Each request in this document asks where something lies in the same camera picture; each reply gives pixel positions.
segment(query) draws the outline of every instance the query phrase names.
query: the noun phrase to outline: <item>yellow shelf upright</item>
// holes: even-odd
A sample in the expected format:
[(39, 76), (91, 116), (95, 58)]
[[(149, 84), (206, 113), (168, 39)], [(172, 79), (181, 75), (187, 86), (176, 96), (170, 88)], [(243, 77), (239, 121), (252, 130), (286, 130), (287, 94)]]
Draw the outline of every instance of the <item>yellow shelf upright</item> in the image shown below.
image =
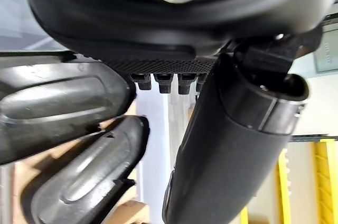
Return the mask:
[(276, 167), (277, 193), (279, 200), (279, 218), (280, 224), (291, 224), (290, 213), (290, 182), (288, 180), (289, 169), (287, 167), (288, 159), (286, 158), (287, 149), (283, 149), (279, 155)]
[(337, 154), (334, 139), (322, 139), (313, 143), (320, 224), (338, 224)]
[(241, 211), (241, 224), (249, 224), (248, 208), (244, 207)]

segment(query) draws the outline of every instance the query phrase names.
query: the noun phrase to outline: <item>black cylindrical tube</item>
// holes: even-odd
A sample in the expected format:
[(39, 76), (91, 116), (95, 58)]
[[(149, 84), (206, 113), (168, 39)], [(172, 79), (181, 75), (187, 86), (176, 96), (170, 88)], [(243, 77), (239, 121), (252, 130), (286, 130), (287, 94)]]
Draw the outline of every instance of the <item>black cylindrical tube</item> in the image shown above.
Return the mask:
[(277, 86), (264, 82), (244, 77), (227, 55), (219, 60), (177, 155), (163, 209), (166, 224), (229, 223), (259, 189), (308, 97), (299, 76)]

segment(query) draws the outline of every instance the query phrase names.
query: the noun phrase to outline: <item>perforated mesh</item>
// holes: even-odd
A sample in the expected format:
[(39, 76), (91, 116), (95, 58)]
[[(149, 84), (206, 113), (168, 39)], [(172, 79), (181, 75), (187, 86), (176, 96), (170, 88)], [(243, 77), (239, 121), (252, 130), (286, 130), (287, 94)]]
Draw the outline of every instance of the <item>perforated mesh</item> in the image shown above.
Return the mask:
[(107, 60), (103, 63), (123, 73), (209, 73), (215, 59), (196, 60)]

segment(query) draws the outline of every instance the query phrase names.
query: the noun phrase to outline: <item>black plastic housing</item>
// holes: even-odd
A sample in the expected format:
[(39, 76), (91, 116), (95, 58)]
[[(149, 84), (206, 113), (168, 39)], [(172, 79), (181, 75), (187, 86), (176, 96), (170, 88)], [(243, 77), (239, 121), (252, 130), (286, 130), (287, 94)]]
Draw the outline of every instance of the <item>black plastic housing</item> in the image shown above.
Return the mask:
[[(319, 24), (334, 0), (29, 2), (54, 39), (115, 70), (122, 61), (128, 73), (207, 73), (212, 63), (200, 68), (204, 62), (196, 61), (212, 57), (229, 39), (306, 32)], [(181, 63), (176, 68), (171, 61)]]
[(301, 77), (265, 86), (223, 55), (180, 146), (164, 202), (165, 223), (229, 223), (275, 165), (307, 97)]

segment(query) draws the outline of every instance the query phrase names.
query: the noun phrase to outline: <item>black plastic cover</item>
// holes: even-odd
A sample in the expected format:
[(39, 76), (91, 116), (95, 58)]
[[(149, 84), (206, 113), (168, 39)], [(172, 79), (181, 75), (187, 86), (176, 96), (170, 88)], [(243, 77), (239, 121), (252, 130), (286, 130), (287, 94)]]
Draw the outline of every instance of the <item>black plastic cover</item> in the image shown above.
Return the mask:
[(22, 204), (30, 224), (102, 223), (114, 211), (120, 197), (135, 184), (127, 178), (145, 153), (149, 124), (145, 117), (127, 116), (106, 130), (34, 193), (24, 191)]
[(62, 62), (63, 54), (0, 57), (0, 164), (93, 133), (134, 100), (129, 79), (93, 59)]

